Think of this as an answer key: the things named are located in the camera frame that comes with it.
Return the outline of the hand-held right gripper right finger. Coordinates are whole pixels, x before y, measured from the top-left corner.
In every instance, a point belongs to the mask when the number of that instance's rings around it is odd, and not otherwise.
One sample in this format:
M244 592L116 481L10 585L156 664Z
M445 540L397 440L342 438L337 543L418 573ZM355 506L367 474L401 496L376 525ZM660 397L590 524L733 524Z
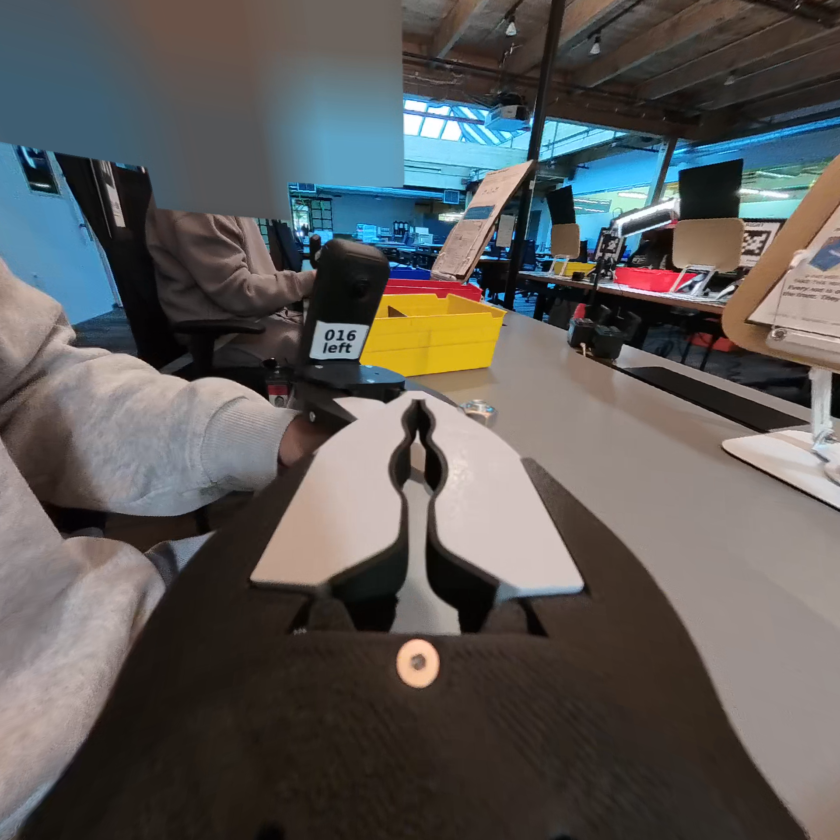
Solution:
M457 407L420 396L426 574L461 632L494 607L578 595L585 583L518 452Z

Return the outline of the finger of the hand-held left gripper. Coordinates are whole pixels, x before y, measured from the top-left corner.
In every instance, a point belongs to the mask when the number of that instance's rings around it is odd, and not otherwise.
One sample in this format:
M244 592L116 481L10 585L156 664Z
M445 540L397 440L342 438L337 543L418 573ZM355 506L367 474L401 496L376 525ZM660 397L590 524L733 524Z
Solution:
M367 418L401 418L411 407L411 396L400 394L390 402L382 402L357 395L337 397L337 416L345 421L363 421Z

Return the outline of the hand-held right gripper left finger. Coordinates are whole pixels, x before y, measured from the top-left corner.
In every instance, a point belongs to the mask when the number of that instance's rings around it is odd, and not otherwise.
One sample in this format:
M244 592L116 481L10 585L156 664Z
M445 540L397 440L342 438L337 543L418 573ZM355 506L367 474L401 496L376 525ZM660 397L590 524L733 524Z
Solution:
M333 598L351 613L396 613L420 405L417 392L374 402L317 450L249 576L252 587Z

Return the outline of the person's left forearm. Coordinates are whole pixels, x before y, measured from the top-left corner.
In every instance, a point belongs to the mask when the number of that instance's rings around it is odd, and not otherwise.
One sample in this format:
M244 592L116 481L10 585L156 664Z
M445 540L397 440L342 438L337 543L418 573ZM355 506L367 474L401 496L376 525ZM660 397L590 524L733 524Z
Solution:
M5 264L1 292L2 446L40 503L165 516L277 476L299 413L76 346L57 301Z

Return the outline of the grey desk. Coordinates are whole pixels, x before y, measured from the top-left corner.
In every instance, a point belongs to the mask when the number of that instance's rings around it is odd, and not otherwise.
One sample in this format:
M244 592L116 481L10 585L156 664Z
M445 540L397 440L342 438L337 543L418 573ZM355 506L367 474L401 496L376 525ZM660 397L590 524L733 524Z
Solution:
M487 401L644 563L753 761L811 838L838 838L838 512L726 454L747 430L509 313L491 367L418 376Z

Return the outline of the person's left hand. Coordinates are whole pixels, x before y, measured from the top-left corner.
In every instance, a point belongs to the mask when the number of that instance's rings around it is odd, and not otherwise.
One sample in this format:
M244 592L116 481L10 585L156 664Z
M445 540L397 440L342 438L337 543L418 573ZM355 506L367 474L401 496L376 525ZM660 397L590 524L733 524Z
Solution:
M278 467L287 469L294 466L314 454L332 435L328 425L313 420L309 415L298 414L281 437L277 453Z

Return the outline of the red plastic bin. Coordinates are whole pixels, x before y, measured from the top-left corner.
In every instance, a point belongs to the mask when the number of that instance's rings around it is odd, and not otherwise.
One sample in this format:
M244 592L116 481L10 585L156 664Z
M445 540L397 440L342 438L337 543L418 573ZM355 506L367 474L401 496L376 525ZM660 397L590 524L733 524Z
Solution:
M696 277L697 273L694 271L619 266L615 268L613 282L632 291L665 294L678 291Z
M391 277L385 286L386 296L435 295L437 298L457 296L481 302L484 293L478 286L457 281L433 280L421 277Z

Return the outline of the person's white striped shirt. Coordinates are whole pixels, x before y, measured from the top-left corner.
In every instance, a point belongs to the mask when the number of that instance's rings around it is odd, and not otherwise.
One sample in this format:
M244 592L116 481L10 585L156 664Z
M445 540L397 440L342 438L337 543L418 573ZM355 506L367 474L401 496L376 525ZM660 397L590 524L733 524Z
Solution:
M189 538L162 541L144 552L161 577L164 587L172 585L205 542L214 536L214 531Z

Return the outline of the black battery charger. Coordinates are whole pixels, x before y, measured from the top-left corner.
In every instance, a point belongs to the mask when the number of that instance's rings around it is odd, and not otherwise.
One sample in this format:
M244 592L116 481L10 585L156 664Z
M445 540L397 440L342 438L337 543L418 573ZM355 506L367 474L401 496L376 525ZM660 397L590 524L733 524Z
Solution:
M612 363L633 340L641 323L635 312L581 303L570 319L568 344L588 358Z

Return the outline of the black office chair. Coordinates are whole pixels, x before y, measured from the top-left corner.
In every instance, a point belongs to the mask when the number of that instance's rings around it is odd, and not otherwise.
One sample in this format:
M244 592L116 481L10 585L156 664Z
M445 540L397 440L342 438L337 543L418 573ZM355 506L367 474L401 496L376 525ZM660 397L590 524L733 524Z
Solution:
M193 382L216 376L245 385L268 397L266 374L256 368L220 367L214 362L222 328L234 334L257 334L244 321L167 320L145 243L145 218L152 196L151 179L140 166L73 154L55 153L58 166L90 230L107 258L139 358L163 372Z

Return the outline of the long wooden office table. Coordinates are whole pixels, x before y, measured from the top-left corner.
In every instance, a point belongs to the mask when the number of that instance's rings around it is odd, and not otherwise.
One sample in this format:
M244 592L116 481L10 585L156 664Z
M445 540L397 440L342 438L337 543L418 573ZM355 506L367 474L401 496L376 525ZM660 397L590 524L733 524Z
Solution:
M562 291L573 290L584 293L600 293L612 298L627 301L639 301L657 306L668 306L688 310L691 312L705 312L720 317L727 305L725 301L710 300L706 297L692 297L670 292L654 292L639 290L616 282L603 282L597 285L586 280L574 280L567 276L555 276L548 272L520 271L518 273L518 288L529 290L543 298L559 295Z

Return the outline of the white lamp bar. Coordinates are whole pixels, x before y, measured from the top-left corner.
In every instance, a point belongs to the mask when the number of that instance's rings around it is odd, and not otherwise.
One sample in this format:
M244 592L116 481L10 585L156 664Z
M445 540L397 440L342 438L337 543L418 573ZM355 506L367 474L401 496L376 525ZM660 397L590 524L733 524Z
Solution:
M679 196L616 216L608 228L611 235L627 238L679 221Z

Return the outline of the black ceiling pole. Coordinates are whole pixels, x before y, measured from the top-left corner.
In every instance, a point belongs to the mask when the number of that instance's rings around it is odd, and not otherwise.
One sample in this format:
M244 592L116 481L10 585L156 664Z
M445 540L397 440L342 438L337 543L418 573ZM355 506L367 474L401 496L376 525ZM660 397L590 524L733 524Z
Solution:
M535 177L539 165L539 153L547 115L550 85L553 77L553 66L560 42L564 10L565 1L552 1L548 29L542 51L537 96L532 115L531 137L528 146L528 173L526 179L521 184L521 190L519 192L518 212L509 255L508 274L503 299L503 306L509 311L513 311L515 308L514 303L518 287L518 274L522 267L522 258L529 226L529 215L536 182Z

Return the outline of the printed instruction sheet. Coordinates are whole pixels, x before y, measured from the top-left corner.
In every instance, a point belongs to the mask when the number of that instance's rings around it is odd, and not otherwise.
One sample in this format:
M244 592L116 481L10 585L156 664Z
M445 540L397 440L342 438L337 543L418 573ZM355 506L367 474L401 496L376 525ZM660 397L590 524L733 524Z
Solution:
M839 336L839 223L830 219L748 322Z

